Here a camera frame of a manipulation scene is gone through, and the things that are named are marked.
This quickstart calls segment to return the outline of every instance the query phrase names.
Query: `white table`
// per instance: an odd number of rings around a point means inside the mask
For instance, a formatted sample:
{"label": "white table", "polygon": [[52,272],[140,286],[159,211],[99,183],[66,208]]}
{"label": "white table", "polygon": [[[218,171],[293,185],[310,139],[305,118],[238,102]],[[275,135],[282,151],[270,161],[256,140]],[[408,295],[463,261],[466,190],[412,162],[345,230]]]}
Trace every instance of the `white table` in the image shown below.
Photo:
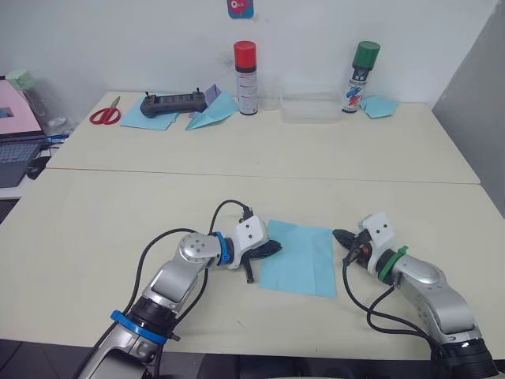
{"label": "white table", "polygon": [[[145,245],[173,227],[206,231],[215,206],[230,197],[265,220],[349,230],[384,210],[398,246],[445,271],[494,358],[505,358],[502,219],[480,186],[437,183],[45,170],[0,226],[0,338],[91,346],[127,302]],[[216,228],[229,233],[239,214],[227,206]],[[179,237],[153,247],[141,287]],[[211,272],[205,296],[177,330],[182,340],[166,349],[427,359],[423,341],[368,328],[343,289],[344,253],[335,246],[336,300],[260,289],[243,272]],[[253,269],[258,278],[258,263]],[[350,281],[365,303],[385,290],[357,266]],[[400,295],[380,308],[419,322]]]}
{"label": "white table", "polygon": [[[109,92],[92,112],[121,96],[124,114],[143,94]],[[182,114],[167,131],[95,126],[86,118],[49,162],[52,168],[479,183],[430,109],[404,103],[390,118],[344,114],[336,124],[286,124],[278,111],[234,114],[185,131]]]}

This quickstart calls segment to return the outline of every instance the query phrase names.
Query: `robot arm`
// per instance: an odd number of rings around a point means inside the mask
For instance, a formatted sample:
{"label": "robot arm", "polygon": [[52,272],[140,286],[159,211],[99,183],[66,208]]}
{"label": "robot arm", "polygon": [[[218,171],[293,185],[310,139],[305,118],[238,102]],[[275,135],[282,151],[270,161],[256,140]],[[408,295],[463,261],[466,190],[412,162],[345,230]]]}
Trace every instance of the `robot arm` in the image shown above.
{"label": "robot arm", "polygon": [[263,222],[252,216],[234,228],[229,238],[191,233],[180,242],[171,261],[156,273],[141,297],[127,314],[114,311],[114,323],[107,336],[89,358],[78,379],[147,379],[146,369],[158,347],[173,334],[177,314],[194,288],[198,275],[206,268],[228,265],[238,268],[246,252],[280,245],[268,241]]}
{"label": "robot arm", "polygon": [[333,234],[350,250],[350,260],[395,286],[413,304],[428,335],[440,345],[448,377],[505,377],[492,361],[468,304],[443,272],[406,255],[406,246],[394,251],[394,233],[384,213],[371,215],[359,227],[358,235],[344,230]]}

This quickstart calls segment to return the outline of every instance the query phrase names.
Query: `blue paper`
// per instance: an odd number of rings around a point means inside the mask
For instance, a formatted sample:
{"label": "blue paper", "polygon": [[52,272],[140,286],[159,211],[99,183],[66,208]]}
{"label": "blue paper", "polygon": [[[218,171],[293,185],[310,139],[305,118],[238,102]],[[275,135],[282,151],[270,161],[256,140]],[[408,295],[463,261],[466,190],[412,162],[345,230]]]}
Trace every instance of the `blue paper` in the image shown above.
{"label": "blue paper", "polygon": [[387,117],[394,114],[400,105],[399,101],[388,100],[382,96],[370,96],[362,99],[360,107],[370,118]]}
{"label": "blue paper", "polygon": [[217,85],[212,85],[209,87],[207,91],[205,91],[205,103],[207,104],[208,107],[211,106],[212,103],[214,103],[214,100],[218,98],[218,96],[221,95],[221,90],[218,88]]}
{"label": "blue paper", "polygon": [[238,111],[238,105],[228,92],[221,94],[202,113],[195,114],[191,122],[186,126],[186,130],[201,128],[215,122],[224,120]]}
{"label": "blue paper", "polygon": [[[157,96],[164,96],[163,94],[156,93]],[[140,105],[144,101],[141,97],[139,101],[126,113],[121,119],[121,126],[129,126],[132,128],[152,129],[152,130],[166,130],[178,116],[178,112],[169,114],[159,114],[153,118],[145,117],[140,112]]]}
{"label": "blue paper", "polygon": [[270,239],[282,249],[261,262],[260,287],[335,298],[331,230],[271,220]]}

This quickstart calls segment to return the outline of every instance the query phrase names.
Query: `green cap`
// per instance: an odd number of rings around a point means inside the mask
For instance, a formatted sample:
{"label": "green cap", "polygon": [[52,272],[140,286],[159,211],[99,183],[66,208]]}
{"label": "green cap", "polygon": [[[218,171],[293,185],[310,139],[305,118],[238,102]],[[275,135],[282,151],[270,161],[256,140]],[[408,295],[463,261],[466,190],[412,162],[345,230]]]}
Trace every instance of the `green cap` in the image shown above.
{"label": "green cap", "polygon": [[15,69],[6,75],[6,79],[18,91],[30,89],[35,84],[27,69]]}
{"label": "green cap", "polygon": [[372,41],[361,41],[357,45],[353,66],[362,67],[364,69],[373,69],[379,50],[380,45],[378,43]]}

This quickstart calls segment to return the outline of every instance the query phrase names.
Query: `red scissors handle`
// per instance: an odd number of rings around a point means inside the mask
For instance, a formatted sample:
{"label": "red scissors handle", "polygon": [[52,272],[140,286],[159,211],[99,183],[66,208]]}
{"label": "red scissors handle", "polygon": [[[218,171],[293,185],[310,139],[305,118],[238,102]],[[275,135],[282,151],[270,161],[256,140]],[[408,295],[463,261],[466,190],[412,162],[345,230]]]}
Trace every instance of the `red scissors handle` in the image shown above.
{"label": "red scissors handle", "polygon": [[95,125],[99,124],[110,125],[118,122],[120,118],[121,118],[121,112],[116,107],[103,108],[100,109],[98,112],[92,114],[92,116],[89,118],[89,122]]}

